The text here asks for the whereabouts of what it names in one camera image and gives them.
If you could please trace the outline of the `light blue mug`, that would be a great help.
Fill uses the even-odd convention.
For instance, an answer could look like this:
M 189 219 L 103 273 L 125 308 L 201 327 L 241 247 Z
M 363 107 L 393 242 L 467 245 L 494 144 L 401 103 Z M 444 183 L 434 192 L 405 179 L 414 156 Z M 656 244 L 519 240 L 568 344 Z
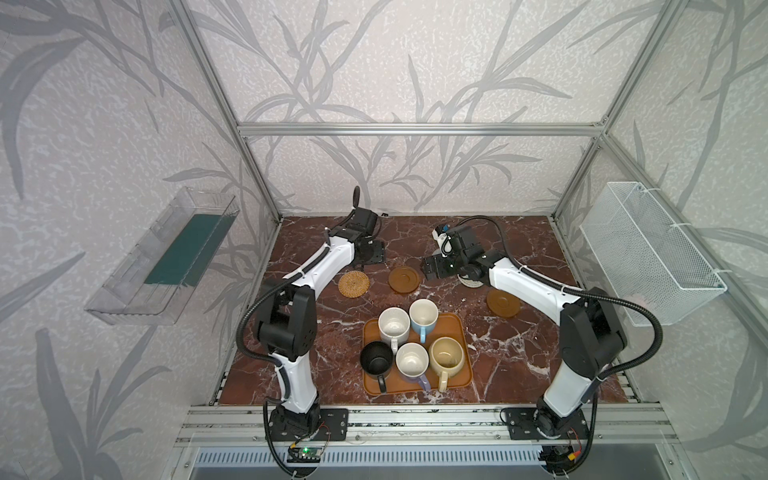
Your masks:
M 408 314 L 411 328 L 418 335 L 419 342 L 425 344 L 426 337 L 434 330 L 439 318 L 437 305 L 429 299 L 418 299 L 410 305 Z

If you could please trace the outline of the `white speckled mug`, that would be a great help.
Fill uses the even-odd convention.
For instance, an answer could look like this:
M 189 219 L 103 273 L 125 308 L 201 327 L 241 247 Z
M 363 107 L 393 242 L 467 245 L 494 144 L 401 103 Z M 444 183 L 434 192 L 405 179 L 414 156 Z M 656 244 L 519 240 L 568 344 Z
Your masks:
M 407 342 L 411 331 L 408 313 L 399 307 L 387 308 L 379 315 L 377 324 L 381 340 L 396 354 Z

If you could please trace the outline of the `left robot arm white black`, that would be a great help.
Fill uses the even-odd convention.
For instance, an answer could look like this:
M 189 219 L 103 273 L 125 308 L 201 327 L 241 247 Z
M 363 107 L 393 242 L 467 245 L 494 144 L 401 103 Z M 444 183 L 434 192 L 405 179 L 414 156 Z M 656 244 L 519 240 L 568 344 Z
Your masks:
M 305 262 L 260 296 L 255 336 L 276 369 L 280 406 L 291 414 L 308 416 L 318 408 L 309 358 L 317 334 L 316 300 L 344 268 L 384 261 L 378 228 L 376 213 L 353 208 L 325 230 L 323 243 Z

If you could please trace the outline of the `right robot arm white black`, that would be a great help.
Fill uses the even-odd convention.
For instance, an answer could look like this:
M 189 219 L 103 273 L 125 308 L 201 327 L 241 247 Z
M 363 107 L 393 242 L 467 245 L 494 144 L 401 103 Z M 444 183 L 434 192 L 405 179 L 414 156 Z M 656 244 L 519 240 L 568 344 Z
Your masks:
M 571 417 L 593 393 L 598 375 L 627 345 L 615 305 L 598 288 L 571 289 L 510 256 L 485 250 L 472 228 L 440 225 L 432 232 L 439 252 L 422 260 L 426 278 L 468 278 L 509 293 L 559 328 L 561 365 L 538 401 L 538 417 L 554 425 Z

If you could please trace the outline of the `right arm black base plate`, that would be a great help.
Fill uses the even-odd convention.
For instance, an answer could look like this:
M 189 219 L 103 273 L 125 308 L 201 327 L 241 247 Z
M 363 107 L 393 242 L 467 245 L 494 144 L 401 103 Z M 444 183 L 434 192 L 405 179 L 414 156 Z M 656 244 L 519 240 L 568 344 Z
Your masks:
M 509 407 L 501 410 L 500 418 L 511 440 L 586 440 L 589 436 L 589 425 L 580 409 L 560 417 L 544 407 Z

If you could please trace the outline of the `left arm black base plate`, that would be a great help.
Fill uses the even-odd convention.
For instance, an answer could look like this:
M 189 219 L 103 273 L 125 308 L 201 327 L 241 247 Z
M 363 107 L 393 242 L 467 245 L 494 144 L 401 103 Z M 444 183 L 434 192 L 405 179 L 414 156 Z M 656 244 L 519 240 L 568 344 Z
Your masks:
M 308 413 L 295 413 L 276 407 L 267 426 L 273 441 L 312 440 L 344 441 L 347 436 L 349 410 L 315 407 Z

